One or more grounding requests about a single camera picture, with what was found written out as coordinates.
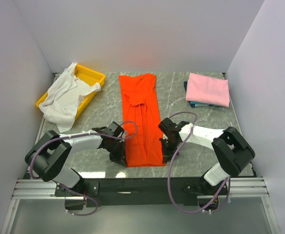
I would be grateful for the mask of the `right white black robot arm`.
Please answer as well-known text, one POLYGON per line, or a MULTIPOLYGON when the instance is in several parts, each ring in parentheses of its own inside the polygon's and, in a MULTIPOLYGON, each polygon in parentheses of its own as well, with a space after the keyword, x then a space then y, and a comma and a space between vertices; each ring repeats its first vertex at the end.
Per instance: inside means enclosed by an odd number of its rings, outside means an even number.
POLYGON ((200 177, 197 186, 188 187, 188 189, 198 189, 200 194, 212 194, 220 182, 228 177, 237 177, 255 158, 252 147, 232 126, 224 130, 211 129, 195 126, 187 121, 176 124, 171 119, 165 118, 158 127, 164 134, 160 139, 164 163, 179 154, 177 149, 183 142, 214 150, 218 162, 200 177))

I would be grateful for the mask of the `orange t shirt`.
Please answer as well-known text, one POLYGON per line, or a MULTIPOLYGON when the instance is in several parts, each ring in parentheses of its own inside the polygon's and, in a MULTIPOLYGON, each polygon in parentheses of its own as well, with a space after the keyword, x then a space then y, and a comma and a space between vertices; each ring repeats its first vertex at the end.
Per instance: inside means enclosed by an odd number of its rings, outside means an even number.
POLYGON ((126 140, 125 152, 128 167, 164 166, 158 128, 161 122, 157 94, 156 75, 144 74, 136 77, 120 75, 122 116, 125 131, 136 135, 126 140))

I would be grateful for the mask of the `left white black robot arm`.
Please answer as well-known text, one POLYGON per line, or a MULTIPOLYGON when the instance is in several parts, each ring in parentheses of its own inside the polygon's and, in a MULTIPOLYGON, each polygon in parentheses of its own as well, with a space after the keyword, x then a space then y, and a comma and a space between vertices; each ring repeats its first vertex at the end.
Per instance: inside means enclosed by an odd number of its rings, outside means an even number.
POLYGON ((112 122, 107 127, 93 128, 87 132, 64 135, 50 130, 34 145, 25 157, 30 167, 30 177, 45 182, 54 181, 57 187, 73 196, 95 195, 90 192, 85 179, 74 169, 64 164, 69 155, 88 149, 104 149, 109 159, 127 166, 125 156, 125 130, 112 122))

